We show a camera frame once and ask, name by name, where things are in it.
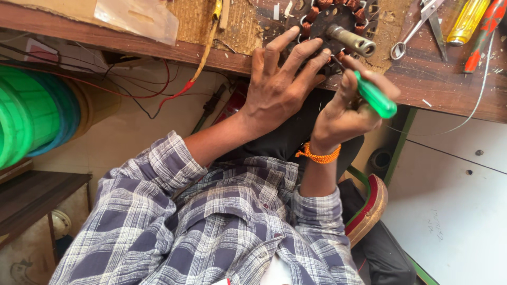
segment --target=plastic bag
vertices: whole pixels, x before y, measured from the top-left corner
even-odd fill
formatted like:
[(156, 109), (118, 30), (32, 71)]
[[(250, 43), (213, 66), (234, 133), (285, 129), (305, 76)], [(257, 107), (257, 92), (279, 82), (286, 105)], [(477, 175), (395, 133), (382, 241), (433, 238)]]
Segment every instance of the plastic bag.
[(160, 0), (97, 0), (94, 17), (174, 46), (179, 20)]

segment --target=yellow screwdriver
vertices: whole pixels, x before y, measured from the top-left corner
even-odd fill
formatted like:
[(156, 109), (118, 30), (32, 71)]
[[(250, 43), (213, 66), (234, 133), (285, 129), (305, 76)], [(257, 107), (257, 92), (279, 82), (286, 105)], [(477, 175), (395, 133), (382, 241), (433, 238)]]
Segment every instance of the yellow screwdriver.
[(460, 47), (470, 40), (489, 2), (490, 0), (468, 0), (447, 37), (449, 45)]

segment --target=metal shaft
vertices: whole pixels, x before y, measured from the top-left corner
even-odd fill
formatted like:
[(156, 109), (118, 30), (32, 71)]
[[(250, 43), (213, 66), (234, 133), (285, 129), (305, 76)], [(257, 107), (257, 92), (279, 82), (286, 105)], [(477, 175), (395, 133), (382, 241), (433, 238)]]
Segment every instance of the metal shaft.
[(372, 56), (377, 48), (377, 44), (374, 42), (349, 32), (337, 24), (329, 26), (326, 34), (363, 57)]

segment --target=white wire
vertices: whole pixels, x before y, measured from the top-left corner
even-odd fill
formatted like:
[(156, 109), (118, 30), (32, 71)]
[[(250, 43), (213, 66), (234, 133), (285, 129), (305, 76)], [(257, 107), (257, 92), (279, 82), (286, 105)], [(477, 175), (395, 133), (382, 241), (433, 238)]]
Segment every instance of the white wire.
[(493, 45), (493, 37), (494, 36), (495, 36), (495, 31), (493, 31), (493, 33), (491, 34), (491, 40), (489, 41), (489, 49), (488, 49), (488, 55), (487, 55), (487, 59), (486, 59), (486, 69), (484, 71), (484, 79), (482, 80), (482, 88), (481, 88), (481, 93), (479, 94), (479, 99), (477, 99), (477, 104), (476, 104), (474, 110), (472, 111), (472, 113), (470, 114), (470, 116), (463, 123), (461, 123), (461, 125), (453, 128), (453, 129), (450, 129), (448, 131), (441, 132), (441, 133), (436, 133), (436, 134), (413, 134), (413, 133), (407, 133), (407, 132), (403, 132), (403, 131), (397, 130), (397, 129), (389, 127), (387, 125), (385, 125), (385, 126), (388, 127), (388, 128), (390, 128), (391, 130), (395, 130), (397, 132), (404, 133), (404, 134), (415, 135), (415, 136), (431, 136), (431, 135), (439, 135), (439, 134), (444, 134), (444, 133), (452, 132), (453, 130), (461, 127), (464, 124), (466, 124), (472, 118), (472, 116), (475, 114), (475, 111), (477, 110), (477, 107), (479, 106), (479, 103), (481, 102), (482, 93), (484, 92), (484, 87), (486, 86), (486, 77), (488, 76), (489, 56), (491, 54), (491, 46)]
[(100, 62), (102, 62), (102, 64), (104, 64), (104, 66), (108, 66), (108, 65), (107, 65), (107, 64), (106, 64), (106, 63), (102, 60), (102, 58), (98, 57), (98, 55), (96, 55), (95, 53), (93, 53), (91, 50), (89, 50), (89, 49), (87, 49), (87, 48), (83, 47), (80, 43), (78, 43), (78, 42), (76, 42), (76, 41), (74, 41), (74, 42), (75, 42), (76, 44), (78, 44), (80, 47), (84, 48), (87, 52), (91, 53), (93, 56), (95, 56), (96, 58), (98, 58), (98, 60), (100, 60)]
[(17, 39), (22, 38), (22, 37), (29, 35), (29, 34), (31, 34), (31, 32), (22, 33), (20, 35), (13, 37), (12, 39), (1, 40), (0, 43), (8, 43), (10, 41), (17, 40)]

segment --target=shirt sleeve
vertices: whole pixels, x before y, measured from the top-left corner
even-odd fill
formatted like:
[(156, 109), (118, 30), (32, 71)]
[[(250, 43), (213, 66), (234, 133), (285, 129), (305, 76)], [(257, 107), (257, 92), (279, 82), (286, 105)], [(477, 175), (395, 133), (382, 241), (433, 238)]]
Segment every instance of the shirt sleeve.
[(364, 284), (350, 253), (350, 241), (342, 220), (340, 190), (325, 197), (302, 197), (294, 190), (295, 229), (327, 265), (338, 284)]
[(94, 209), (50, 284), (136, 283), (169, 253), (174, 192), (206, 174), (174, 131), (99, 180)]

